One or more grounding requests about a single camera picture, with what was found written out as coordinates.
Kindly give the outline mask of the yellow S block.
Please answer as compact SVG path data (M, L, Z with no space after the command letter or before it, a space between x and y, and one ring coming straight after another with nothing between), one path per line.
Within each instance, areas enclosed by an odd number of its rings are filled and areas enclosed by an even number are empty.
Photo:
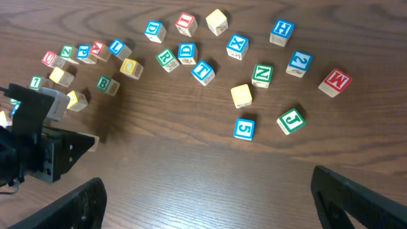
M67 96L70 98L67 105L68 110L79 112L88 105L88 101L83 93L73 90L69 92Z

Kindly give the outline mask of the green B block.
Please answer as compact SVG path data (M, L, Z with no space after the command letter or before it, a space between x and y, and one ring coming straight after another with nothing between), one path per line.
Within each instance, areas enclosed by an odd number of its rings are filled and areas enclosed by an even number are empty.
M105 75L102 75L96 84L97 89L112 96L116 95L119 87L120 83Z

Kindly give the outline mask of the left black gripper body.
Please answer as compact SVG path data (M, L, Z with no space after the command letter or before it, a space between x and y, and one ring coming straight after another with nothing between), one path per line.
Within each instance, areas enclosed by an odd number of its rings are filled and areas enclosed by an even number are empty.
M22 183L26 175L58 181L71 169L69 136L74 132L44 126L54 98L13 83L3 92L20 101L12 126L3 128L3 183Z

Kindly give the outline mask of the yellow O block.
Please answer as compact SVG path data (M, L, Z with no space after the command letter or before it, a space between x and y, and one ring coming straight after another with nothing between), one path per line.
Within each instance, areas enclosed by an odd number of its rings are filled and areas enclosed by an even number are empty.
M141 77L143 70L144 67L139 62L132 59L125 59L120 67L121 73L135 80L138 80Z

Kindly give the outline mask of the blue 5 block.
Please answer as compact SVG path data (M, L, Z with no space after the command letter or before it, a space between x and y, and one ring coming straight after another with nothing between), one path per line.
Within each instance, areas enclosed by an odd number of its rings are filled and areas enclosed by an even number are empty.
M238 139L251 141L254 135L255 121L237 118L233 136Z

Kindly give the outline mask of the blue D block top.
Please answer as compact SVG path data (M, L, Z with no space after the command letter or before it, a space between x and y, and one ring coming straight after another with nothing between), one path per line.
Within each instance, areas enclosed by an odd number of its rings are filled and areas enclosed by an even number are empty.
M148 39L155 43L163 43L166 33L167 30L163 24L154 20L150 20L144 30L144 34Z

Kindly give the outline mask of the red U block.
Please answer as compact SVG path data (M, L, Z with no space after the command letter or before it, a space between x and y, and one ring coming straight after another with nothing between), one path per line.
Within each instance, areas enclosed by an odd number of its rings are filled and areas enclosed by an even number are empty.
M58 56L57 54L47 51L43 58L41 59L41 62L51 68L63 68L64 65L66 64L66 60Z

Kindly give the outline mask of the blue 2 block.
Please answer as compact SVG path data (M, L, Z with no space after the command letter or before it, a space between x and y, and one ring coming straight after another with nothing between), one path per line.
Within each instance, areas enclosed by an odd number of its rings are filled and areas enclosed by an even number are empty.
M294 51L286 68L286 73L302 78L310 67L313 56L309 53Z

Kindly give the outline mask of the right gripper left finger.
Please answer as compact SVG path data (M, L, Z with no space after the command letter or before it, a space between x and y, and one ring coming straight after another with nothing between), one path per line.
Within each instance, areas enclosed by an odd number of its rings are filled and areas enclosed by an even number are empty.
M107 192L95 177L9 229L101 228Z

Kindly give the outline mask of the blue H block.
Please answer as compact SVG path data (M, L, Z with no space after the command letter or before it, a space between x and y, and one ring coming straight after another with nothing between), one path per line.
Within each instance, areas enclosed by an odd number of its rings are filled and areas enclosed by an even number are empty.
M294 23L278 19L270 32L270 42L285 47L294 29Z

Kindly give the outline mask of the red M block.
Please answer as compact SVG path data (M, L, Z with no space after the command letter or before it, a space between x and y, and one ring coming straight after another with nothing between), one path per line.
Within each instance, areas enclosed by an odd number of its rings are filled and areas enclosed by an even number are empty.
M352 78L349 75L334 68L320 83L318 89L333 98L342 93L351 81Z

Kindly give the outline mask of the yellow block right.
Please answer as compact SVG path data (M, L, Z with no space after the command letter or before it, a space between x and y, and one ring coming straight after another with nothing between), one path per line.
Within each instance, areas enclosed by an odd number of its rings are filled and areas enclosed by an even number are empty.
M250 106L252 104L252 96L248 84L233 87L231 89L231 95L237 109Z

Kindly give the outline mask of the red I block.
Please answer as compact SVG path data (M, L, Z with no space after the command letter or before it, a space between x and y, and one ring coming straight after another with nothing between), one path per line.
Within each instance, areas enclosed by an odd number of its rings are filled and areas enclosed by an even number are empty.
M198 28L198 24L193 15L182 12L176 21L176 27L181 34L192 37Z

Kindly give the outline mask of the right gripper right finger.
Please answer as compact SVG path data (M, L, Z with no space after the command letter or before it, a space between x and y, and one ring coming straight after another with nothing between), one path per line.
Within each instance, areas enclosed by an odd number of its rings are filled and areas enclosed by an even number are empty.
M406 207L324 166L314 167L310 184L324 229L353 228L351 215L366 228L406 229Z

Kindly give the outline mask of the blue d block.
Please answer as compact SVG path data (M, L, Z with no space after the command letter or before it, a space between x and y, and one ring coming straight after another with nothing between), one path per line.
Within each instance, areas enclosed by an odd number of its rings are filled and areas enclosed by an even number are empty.
M155 43L163 43L166 33L167 30L163 24L154 20L150 20L144 30L144 34L148 39Z
M195 65L198 59L198 50L194 43L180 43L177 58L183 65Z

